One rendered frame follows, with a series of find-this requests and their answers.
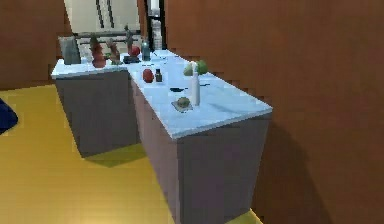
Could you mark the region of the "window with dark bars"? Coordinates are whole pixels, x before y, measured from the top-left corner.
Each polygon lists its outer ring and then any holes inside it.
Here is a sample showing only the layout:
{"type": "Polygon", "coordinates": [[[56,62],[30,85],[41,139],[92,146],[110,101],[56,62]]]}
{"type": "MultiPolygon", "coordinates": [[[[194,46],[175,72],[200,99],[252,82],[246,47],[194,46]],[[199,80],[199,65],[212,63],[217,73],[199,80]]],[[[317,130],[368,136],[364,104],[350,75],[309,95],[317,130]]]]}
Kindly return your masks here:
{"type": "Polygon", "coordinates": [[[137,0],[64,0],[74,33],[140,29],[137,0]]]}

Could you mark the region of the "brown statuette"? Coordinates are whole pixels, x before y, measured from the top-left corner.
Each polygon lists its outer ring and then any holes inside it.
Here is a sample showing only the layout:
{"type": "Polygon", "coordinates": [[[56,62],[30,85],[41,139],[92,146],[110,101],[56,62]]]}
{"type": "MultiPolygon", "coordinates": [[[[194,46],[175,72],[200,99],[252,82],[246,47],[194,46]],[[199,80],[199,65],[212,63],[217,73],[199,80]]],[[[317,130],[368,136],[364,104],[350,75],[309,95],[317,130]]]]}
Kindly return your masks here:
{"type": "Polygon", "coordinates": [[[110,60],[113,65],[120,65],[120,52],[118,51],[116,43],[113,39],[109,39],[106,42],[107,47],[110,49],[110,60]]]}

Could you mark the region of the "dark blue object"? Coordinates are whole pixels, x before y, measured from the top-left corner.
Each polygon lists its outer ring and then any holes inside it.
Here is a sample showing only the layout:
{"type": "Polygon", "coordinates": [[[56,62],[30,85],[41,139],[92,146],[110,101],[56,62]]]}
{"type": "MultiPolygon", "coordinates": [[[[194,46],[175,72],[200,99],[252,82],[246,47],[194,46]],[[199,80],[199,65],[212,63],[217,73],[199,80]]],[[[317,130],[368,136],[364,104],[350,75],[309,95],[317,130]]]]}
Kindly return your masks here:
{"type": "Polygon", "coordinates": [[[15,111],[0,98],[0,135],[18,124],[15,111]]]}

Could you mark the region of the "red round object on black base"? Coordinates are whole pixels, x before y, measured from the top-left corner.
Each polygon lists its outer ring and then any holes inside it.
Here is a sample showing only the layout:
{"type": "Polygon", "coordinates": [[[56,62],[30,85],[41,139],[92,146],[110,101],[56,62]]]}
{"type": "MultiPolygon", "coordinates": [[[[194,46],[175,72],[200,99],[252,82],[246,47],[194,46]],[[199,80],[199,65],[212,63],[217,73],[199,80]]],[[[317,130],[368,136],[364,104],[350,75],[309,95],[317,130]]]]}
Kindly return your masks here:
{"type": "Polygon", "coordinates": [[[128,50],[128,55],[123,58],[123,62],[125,64],[139,63],[140,62],[140,59],[138,58],[139,54],[140,54],[140,48],[137,46],[132,46],[128,50]]]}

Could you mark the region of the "grey metal board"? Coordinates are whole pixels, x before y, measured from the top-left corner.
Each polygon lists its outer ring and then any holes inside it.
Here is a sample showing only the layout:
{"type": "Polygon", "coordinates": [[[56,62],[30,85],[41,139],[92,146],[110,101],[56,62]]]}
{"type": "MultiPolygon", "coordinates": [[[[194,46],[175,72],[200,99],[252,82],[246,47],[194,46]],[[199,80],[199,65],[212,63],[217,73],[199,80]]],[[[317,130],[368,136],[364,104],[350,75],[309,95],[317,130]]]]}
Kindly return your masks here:
{"type": "Polygon", "coordinates": [[[80,64],[81,57],[76,38],[74,36],[68,36],[59,37],[58,40],[60,44],[61,54],[64,59],[64,64],[80,64]]]}

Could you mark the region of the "grey counter with pale top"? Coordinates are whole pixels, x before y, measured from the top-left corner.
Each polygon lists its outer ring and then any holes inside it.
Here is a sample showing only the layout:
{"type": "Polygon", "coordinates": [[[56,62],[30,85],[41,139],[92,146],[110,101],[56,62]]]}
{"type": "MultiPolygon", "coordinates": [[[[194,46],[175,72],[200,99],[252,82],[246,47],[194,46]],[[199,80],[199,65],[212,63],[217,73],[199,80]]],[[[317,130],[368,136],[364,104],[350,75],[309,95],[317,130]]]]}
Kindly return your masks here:
{"type": "Polygon", "coordinates": [[[187,63],[156,50],[148,62],[103,68],[59,61],[51,76],[81,156],[141,144],[175,224],[225,224],[251,207],[272,108],[207,73],[200,104],[177,111],[172,102],[190,94],[187,63]]]}

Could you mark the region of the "green food on grey plate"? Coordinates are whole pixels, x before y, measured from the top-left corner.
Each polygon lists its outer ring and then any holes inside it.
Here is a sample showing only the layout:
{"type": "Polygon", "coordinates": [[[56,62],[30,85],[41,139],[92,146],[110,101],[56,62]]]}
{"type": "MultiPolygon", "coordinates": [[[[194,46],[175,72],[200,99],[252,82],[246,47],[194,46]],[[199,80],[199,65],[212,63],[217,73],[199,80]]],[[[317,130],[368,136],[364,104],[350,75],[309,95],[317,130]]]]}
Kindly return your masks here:
{"type": "Polygon", "coordinates": [[[172,102],[172,105],[177,111],[181,113],[193,109],[191,102],[187,97],[180,97],[178,100],[172,102]]]}

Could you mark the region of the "dark teal bottle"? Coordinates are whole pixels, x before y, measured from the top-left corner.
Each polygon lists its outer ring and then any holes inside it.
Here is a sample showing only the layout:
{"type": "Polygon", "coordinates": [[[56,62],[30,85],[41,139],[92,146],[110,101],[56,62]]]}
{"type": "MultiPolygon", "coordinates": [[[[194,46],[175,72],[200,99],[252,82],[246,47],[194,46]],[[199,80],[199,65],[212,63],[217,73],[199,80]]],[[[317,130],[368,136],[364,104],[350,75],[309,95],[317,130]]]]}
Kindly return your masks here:
{"type": "Polygon", "coordinates": [[[150,47],[147,40],[143,40],[141,44],[141,53],[143,61],[150,61],[150,47]]]}

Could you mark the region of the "white spray bottle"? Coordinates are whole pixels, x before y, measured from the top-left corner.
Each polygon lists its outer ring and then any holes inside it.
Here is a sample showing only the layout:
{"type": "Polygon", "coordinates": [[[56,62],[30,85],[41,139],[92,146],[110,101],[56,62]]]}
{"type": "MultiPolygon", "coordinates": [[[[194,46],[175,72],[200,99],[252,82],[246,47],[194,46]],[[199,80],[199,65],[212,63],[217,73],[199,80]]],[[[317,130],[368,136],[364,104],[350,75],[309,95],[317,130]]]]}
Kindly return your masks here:
{"type": "Polygon", "coordinates": [[[191,103],[194,106],[198,106],[200,104],[200,82],[199,75],[197,72],[197,63],[192,61],[192,78],[191,78],[191,103]]]}

